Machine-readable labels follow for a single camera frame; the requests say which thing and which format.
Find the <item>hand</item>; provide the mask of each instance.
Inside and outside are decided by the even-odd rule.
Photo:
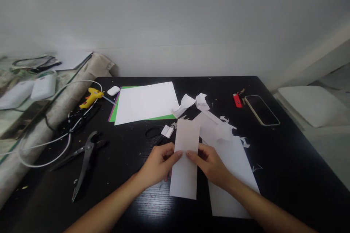
[[[199,166],[212,183],[225,189],[232,174],[221,161],[215,148],[199,143],[198,155],[191,151],[187,151],[186,155]]]
[[[136,174],[141,186],[146,189],[162,179],[166,182],[172,166],[181,156],[182,151],[174,153],[174,143],[154,146],[141,170]]]

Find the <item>white cable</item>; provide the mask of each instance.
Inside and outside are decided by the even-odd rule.
[[[90,106],[90,108],[84,113],[84,115],[86,115],[86,114],[90,111],[90,109],[94,106],[94,104],[96,103],[96,101],[97,101],[97,99],[96,99],[95,102]],[[77,124],[80,122],[81,119],[82,119],[82,117],[79,118],[79,120],[75,123],[75,125],[70,129],[70,132],[72,132],[72,131],[74,130],[74,128],[77,126]],[[19,148],[19,150],[16,151],[16,152],[17,152],[17,155],[18,155],[18,158],[19,158],[20,162],[21,162],[23,165],[27,166],[27,167],[43,167],[43,166],[47,166],[47,165],[49,165],[49,164],[55,162],[57,159],[59,159],[59,158],[64,154],[64,152],[66,152],[66,150],[68,149],[68,147],[69,147],[69,145],[70,145],[71,133],[67,133],[67,134],[68,134],[68,142],[67,142],[67,145],[66,145],[66,147],[64,148],[64,150],[59,154],[59,156],[56,157],[54,160],[51,160],[50,162],[48,162],[48,163],[46,163],[46,164],[37,165],[37,166],[28,164],[28,163],[26,163],[26,162],[23,160],[23,158],[22,158],[22,156],[21,156],[21,154],[20,154],[20,152],[22,151],[22,149]]]
[[[69,86],[69,85],[71,85],[71,84],[74,84],[74,83],[77,83],[77,82],[84,82],[84,81],[89,81],[89,82],[93,82],[93,83],[98,84],[98,85],[100,86],[101,92],[102,92],[102,86],[101,86],[100,83],[97,83],[97,82],[92,81],[92,80],[78,80],[78,81],[75,81],[75,82],[71,82],[71,83],[69,83],[69,84],[66,84],[66,85],[65,85],[64,87],[62,87],[56,94],[59,94],[59,92],[61,92],[64,88],[66,88],[67,86]],[[90,106],[90,108],[83,114],[83,116],[85,116],[85,115],[91,110],[91,108],[94,106],[94,104],[95,104],[96,102],[97,102],[97,99],[96,99],[95,102]],[[77,126],[77,124],[80,122],[81,119],[82,119],[82,117],[81,117],[81,118],[75,123],[75,125],[70,129],[70,133],[66,133],[66,134],[64,134],[63,136],[61,136],[61,137],[59,137],[59,138],[57,138],[57,139],[55,139],[55,140],[52,140],[52,141],[47,142],[47,143],[44,143],[44,144],[40,144],[40,145],[28,147],[28,148],[26,148],[26,149],[22,149],[22,148],[21,148],[21,145],[22,145],[22,144],[19,143],[19,145],[18,145],[19,149],[18,149],[18,150],[12,151],[12,152],[8,152],[8,153],[4,153],[4,154],[0,154],[0,156],[2,156],[2,155],[9,155],[9,154],[12,154],[12,153],[18,153],[18,157],[19,157],[20,162],[21,162],[23,165],[27,166],[27,167],[43,167],[43,166],[47,166],[47,165],[53,163],[54,161],[56,161],[58,158],[60,158],[60,157],[64,154],[64,152],[68,149],[68,147],[69,147],[69,145],[70,145],[70,141],[71,141],[71,132],[75,129],[75,127]],[[48,162],[48,163],[46,163],[46,164],[37,165],[37,166],[30,165],[30,164],[26,163],[26,162],[23,160],[23,158],[21,157],[21,155],[20,155],[20,151],[29,150],[29,149],[32,149],[32,148],[36,148],[36,147],[40,147],[40,146],[44,146],[44,145],[47,145],[47,144],[56,142],[57,140],[62,139],[62,138],[65,137],[66,135],[68,135],[68,142],[67,142],[67,146],[65,147],[65,149],[60,153],[60,155],[59,155],[58,157],[56,157],[54,160],[52,160],[52,161],[50,161],[50,162]]]

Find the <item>black scissors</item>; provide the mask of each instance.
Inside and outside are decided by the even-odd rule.
[[[79,189],[80,189],[80,186],[81,186],[83,179],[85,177],[86,171],[91,167],[90,166],[90,158],[91,158],[92,152],[94,150],[97,150],[97,149],[103,147],[106,144],[105,140],[100,140],[96,143],[93,142],[93,140],[97,139],[98,136],[99,136],[99,133],[97,131],[92,132],[89,135],[89,137],[87,138],[88,140],[86,141],[85,146],[74,151],[72,154],[65,157],[61,162],[57,163],[49,170],[49,171],[53,171],[53,170],[56,170],[56,169],[64,166],[65,164],[67,164],[68,162],[73,160],[76,156],[78,156],[80,153],[84,152],[83,165],[81,167],[80,176],[78,179],[77,186],[74,188],[74,191],[73,191],[72,202],[74,202],[74,200],[79,192]]]
[[[159,146],[160,144],[165,144],[167,142],[170,141],[169,138],[167,138],[166,136],[163,136],[162,133],[163,129],[160,129],[157,126],[151,127],[150,129],[148,129],[145,133],[146,138],[150,139],[150,138],[154,138],[155,136],[160,135],[160,138],[157,140],[157,142],[155,143],[155,146]]]

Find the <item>phone screen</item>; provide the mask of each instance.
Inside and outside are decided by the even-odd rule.
[[[264,125],[270,126],[280,124],[280,121],[276,118],[271,109],[266,105],[260,96],[246,96],[245,100],[252,107]]]

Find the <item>left hand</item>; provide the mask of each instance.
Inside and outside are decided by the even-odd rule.
[[[167,181],[172,166],[181,158],[182,151],[174,153],[174,143],[154,146],[146,162],[136,174],[140,185],[146,189],[159,183],[162,179]]]

